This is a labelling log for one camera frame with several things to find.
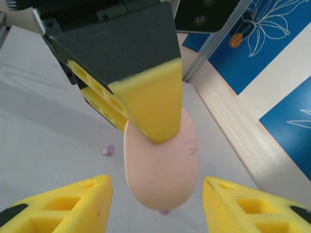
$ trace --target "purple bead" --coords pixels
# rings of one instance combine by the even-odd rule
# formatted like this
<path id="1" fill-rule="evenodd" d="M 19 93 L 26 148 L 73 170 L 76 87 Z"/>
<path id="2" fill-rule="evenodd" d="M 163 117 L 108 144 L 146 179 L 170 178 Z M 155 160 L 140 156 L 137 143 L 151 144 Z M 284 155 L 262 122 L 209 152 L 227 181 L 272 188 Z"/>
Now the purple bead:
<path id="1" fill-rule="evenodd" d="M 170 210 L 161 210 L 159 211 L 163 215 L 168 215 L 171 211 Z"/>
<path id="2" fill-rule="evenodd" d="M 107 147 L 107 155 L 112 155 L 115 152 L 115 147 L 112 145 L 109 145 Z"/>

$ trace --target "flower drawing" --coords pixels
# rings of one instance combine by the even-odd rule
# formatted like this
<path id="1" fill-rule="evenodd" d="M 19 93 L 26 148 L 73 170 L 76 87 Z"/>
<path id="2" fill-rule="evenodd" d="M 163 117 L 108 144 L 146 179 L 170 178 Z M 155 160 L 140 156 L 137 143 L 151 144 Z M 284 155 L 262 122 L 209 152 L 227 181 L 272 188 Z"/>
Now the flower drawing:
<path id="1" fill-rule="evenodd" d="M 300 109 L 301 112 L 311 115 L 311 110 Z M 287 123 L 311 129 L 311 120 L 288 120 Z"/>
<path id="2" fill-rule="evenodd" d="M 255 56 L 265 40 L 279 40 L 290 34 L 286 15 L 309 0 L 254 0 L 230 31 L 229 46 L 247 40 L 249 57 Z"/>

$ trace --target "white tabletop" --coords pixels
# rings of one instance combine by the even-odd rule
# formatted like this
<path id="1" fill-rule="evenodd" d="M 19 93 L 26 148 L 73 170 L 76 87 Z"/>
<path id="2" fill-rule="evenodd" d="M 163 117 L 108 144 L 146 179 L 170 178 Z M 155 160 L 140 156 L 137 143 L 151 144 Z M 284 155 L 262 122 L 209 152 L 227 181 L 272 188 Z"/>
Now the white tabletop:
<path id="1" fill-rule="evenodd" d="M 141 206 L 125 180 L 123 134 L 71 86 L 40 35 L 13 27 L 0 50 L 0 210 L 15 201 L 100 174 L 113 181 L 108 233 L 206 233 L 205 176 L 250 187 L 251 177 L 191 84 L 183 106 L 198 133 L 200 181 L 168 216 Z M 112 157 L 101 150 L 114 145 Z"/>

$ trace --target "honeycomb cutout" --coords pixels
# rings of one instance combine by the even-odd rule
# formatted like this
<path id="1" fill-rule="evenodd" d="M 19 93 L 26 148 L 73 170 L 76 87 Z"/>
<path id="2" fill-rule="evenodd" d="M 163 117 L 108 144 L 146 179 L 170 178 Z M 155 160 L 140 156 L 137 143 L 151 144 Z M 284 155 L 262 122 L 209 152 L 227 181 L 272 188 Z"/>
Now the honeycomb cutout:
<path id="1" fill-rule="evenodd" d="M 15 203 L 12 208 L 27 207 L 4 223 L 0 233 L 104 233 L 111 200 L 111 178 L 93 177 Z"/>
<path id="2" fill-rule="evenodd" d="M 89 104 L 122 132 L 127 120 L 155 143 L 165 142 L 179 132 L 182 108 L 180 58 L 107 83 L 113 94 L 75 61 L 68 60 L 67 66 L 87 85 L 81 92 Z"/>
<path id="3" fill-rule="evenodd" d="M 311 224 L 296 214 L 290 200 L 215 177 L 203 183 L 208 232 L 309 233 Z"/>

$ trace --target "blue poster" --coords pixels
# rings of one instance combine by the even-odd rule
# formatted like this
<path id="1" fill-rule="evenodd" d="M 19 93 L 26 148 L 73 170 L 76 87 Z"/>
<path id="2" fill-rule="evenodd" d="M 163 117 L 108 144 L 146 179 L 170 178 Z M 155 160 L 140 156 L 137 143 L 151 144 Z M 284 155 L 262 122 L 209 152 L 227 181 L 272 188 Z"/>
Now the blue poster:
<path id="1" fill-rule="evenodd" d="M 190 33 L 187 35 L 182 46 L 184 46 L 184 47 L 186 47 L 192 51 L 199 52 L 199 50 L 201 49 L 201 47 L 206 42 L 209 35 L 210 34 Z"/>
<path id="2" fill-rule="evenodd" d="M 311 181 L 311 76 L 260 122 Z"/>
<path id="3" fill-rule="evenodd" d="M 254 0 L 209 61 L 238 95 L 310 22 L 309 0 Z"/>

